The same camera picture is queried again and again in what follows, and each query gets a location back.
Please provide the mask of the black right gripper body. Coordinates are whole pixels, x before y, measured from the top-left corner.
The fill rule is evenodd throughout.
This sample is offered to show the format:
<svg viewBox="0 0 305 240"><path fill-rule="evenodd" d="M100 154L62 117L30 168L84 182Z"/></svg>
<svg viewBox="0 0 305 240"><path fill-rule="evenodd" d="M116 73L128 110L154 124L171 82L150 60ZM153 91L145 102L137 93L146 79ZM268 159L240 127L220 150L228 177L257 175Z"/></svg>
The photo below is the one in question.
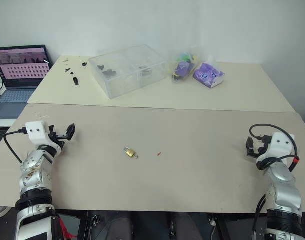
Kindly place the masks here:
<svg viewBox="0 0 305 240"><path fill-rule="evenodd" d="M258 151L258 153L254 153L254 156L255 157L260 157L260 156L262 156L263 154L265 154L266 152L267 152L267 150L268 150L268 143L264 143L263 144L263 146L261 146L261 147L259 147L258 149L257 149L257 151Z"/></svg>

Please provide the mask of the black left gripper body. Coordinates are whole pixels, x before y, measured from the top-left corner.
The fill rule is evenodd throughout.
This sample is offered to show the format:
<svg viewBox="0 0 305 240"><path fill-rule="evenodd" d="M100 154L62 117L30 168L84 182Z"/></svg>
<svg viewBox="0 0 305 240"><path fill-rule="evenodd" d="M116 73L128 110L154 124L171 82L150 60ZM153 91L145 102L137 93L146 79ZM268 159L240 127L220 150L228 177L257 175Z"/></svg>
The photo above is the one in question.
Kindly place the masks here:
<svg viewBox="0 0 305 240"><path fill-rule="evenodd" d="M53 143L58 145L60 147L60 149L62 150L63 147L65 146L64 140L67 140L68 135L67 134L57 135L56 132L51 132L48 135L48 137Z"/></svg>

